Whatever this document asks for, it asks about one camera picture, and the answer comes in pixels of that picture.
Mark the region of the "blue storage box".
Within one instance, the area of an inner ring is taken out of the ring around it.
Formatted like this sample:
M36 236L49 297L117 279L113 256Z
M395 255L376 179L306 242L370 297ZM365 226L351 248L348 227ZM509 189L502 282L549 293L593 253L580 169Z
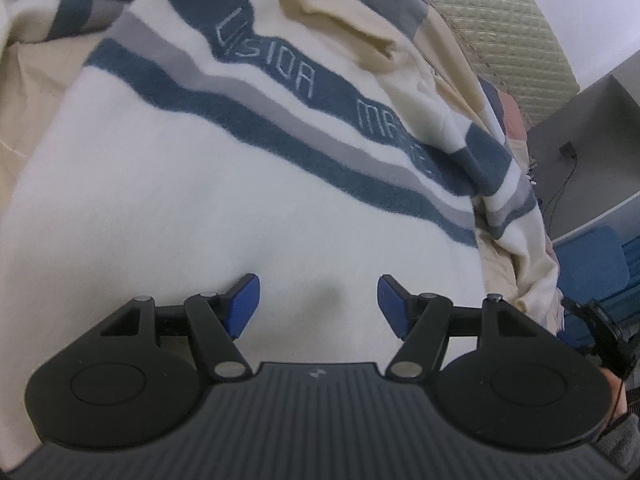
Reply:
M586 304L596 300L621 328L639 322L639 239L622 243L604 226L556 245L560 264L559 290Z

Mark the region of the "cream blue-striped fuzzy sweater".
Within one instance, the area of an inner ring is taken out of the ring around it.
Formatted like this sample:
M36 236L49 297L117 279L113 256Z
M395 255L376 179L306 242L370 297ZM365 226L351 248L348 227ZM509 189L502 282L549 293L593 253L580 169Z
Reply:
M264 361L384 363L385 273L464 306L482 243L515 307L562 327L559 268L525 170L457 38L423 0L1 0L1 49L88 58L1 211L1 463L38 446L34 370L135 296L243 274Z

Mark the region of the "cream quilted headboard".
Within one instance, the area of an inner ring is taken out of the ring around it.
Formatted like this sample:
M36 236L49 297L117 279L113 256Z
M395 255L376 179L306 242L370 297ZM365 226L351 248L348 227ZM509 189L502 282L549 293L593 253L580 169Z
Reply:
M509 93L531 126L579 91L570 63L535 0L425 0L474 70Z

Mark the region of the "grey bedside cabinet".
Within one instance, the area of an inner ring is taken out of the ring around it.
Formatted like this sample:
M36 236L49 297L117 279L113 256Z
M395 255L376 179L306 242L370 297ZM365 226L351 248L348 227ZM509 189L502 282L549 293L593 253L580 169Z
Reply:
M535 192L555 243L600 226L639 235L639 55L528 133Z

